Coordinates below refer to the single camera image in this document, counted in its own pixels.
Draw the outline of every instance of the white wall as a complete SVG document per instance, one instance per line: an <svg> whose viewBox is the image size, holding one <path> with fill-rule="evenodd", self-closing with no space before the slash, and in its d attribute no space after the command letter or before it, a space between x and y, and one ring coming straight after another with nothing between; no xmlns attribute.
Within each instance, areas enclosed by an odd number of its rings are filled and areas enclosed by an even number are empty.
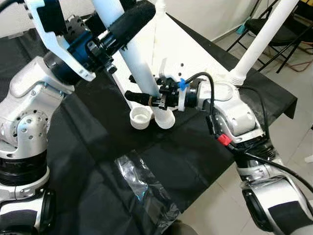
<svg viewBox="0 0 313 235"><path fill-rule="evenodd" d="M168 13L210 40L243 23L255 2L256 0L166 0ZM60 3L65 18L71 14L85 15L93 11L91 0L60 0ZM33 27L22 5L6 9L0 14L0 22L0 37Z"/></svg>
<svg viewBox="0 0 313 235"><path fill-rule="evenodd" d="M258 8L256 9L254 15L253 15L253 18L258 18L267 8L269 5L271 5L275 0L262 0L258 6ZM278 1L274 7L273 7L273 10L276 8L277 4L279 3L280 1Z"/></svg>
<svg viewBox="0 0 313 235"><path fill-rule="evenodd" d="M256 3L256 0L165 1L169 14L209 40L214 40L241 25Z"/></svg>
<svg viewBox="0 0 313 235"><path fill-rule="evenodd" d="M94 11L91 0L60 0L65 19L70 15L86 15ZM0 37L12 35L33 28L22 4L11 5L0 13Z"/></svg>

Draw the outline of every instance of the red connector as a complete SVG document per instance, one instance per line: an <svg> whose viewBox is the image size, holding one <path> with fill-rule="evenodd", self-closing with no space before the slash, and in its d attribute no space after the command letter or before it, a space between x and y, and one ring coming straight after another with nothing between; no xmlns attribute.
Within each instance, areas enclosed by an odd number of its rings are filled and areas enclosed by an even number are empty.
<svg viewBox="0 0 313 235"><path fill-rule="evenodd" d="M231 143L231 139L225 134L221 134L217 140L224 146L228 146Z"/></svg>

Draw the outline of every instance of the tiled floor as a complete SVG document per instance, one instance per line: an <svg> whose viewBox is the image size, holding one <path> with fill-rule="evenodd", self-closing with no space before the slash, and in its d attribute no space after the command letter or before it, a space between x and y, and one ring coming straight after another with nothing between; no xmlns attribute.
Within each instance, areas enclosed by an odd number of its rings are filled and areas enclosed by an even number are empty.
<svg viewBox="0 0 313 235"><path fill-rule="evenodd" d="M227 49L238 37L233 33L217 45ZM253 40L245 36L242 40L249 45ZM236 45L231 51L234 56L241 58L245 50ZM291 58L291 63L300 63L312 59L312 55L297 50ZM301 176L313 184L313 164L307 164L305 157L313 155L313 68L297 73L284 67L276 74L280 64L274 61L262 71L268 78L290 91L298 97L298 105L293 120L281 115L270 127L270 134L274 146L280 153L284 163L297 171ZM240 178L233 164L219 179L198 198L180 217L184 223L190 225L199 235L268 235L260 231L253 223L241 194ZM312 194L302 187L310 200Z"/></svg>

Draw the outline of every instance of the blue clip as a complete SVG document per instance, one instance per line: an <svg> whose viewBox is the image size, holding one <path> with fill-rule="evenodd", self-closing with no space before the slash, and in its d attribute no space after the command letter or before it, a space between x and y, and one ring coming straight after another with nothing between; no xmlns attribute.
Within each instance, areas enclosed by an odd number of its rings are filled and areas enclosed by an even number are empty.
<svg viewBox="0 0 313 235"><path fill-rule="evenodd" d="M186 81L185 79L180 79L180 82L178 83L179 84L179 88L184 91L187 87L189 87L189 84L186 84Z"/></svg>

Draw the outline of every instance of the white bracket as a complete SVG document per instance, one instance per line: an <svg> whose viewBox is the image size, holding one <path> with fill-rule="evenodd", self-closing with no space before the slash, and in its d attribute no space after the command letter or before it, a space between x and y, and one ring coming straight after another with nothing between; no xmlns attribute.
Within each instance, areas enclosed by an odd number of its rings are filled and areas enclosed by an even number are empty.
<svg viewBox="0 0 313 235"><path fill-rule="evenodd" d="M68 51L68 42L63 36L56 36L54 32L45 32L44 26L40 20L37 8L44 7L44 0L25 0L30 11L33 23L38 31L45 47L51 50L55 55L62 59L73 71L75 71L84 80L92 81L96 75L86 70Z"/></svg>

